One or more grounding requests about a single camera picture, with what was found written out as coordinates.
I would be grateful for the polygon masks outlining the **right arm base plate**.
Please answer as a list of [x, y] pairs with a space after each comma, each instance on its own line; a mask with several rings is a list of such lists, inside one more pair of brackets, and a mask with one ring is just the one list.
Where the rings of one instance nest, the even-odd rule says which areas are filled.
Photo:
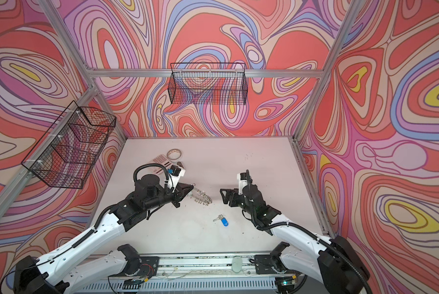
[[252, 263], [255, 266], [257, 274], [292, 274], [294, 270], [288, 269], [285, 265], [275, 256], [269, 254], [255, 255], [251, 258]]

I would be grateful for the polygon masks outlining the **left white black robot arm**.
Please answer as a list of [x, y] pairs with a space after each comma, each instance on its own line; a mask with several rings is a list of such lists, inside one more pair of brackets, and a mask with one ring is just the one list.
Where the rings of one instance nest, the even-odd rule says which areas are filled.
[[131, 245], [121, 245], [108, 255], [86, 262], [86, 258], [102, 245], [123, 235], [138, 223], [149, 220], [164, 205], [180, 207], [193, 190], [181, 183], [185, 169], [157, 165], [165, 175], [138, 173], [150, 167], [144, 164], [133, 173], [134, 191], [124, 200], [103, 209], [95, 223], [64, 245], [40, 257], [27, 256], [19, 261], [14, 272], [15, 294], [74, 294], [82, 288], [116, 274], [137, 276], [141, 273], [141, 256]]

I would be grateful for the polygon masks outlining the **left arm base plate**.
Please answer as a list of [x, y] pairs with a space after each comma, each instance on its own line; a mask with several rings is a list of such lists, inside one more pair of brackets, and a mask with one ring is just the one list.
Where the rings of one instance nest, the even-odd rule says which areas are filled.
[[111, 277], [152, 277], [157, 275], [159, 261], [158, 256], [129, 258], [122, 271]]

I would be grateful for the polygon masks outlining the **metal disc key ring holder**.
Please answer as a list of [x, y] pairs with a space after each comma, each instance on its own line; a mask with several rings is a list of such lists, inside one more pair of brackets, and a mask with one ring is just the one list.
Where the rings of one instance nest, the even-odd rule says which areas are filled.
[[200, 190], [198, 188], [194, 188], [189, 194], [191, 199], [193, 199], [196, 203], [208, 206], [212, 204], [212, 199], [209, 195], [206, 194], [205, 191]]

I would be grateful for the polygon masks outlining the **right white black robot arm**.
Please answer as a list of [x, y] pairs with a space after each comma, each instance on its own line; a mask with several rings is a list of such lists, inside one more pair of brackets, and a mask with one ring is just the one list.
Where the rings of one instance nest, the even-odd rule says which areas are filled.
[[248, 171], [239, 173], [237, 180], [236, 189], [220, 190], [223, 203], [240, 208], [256, 230], [281, 239], [270, 252], [271, 268], [304, 274], [331, 294], [372, 293], [369, 270], [345, 238], [319, 235], [293, 223], [266, 204]]

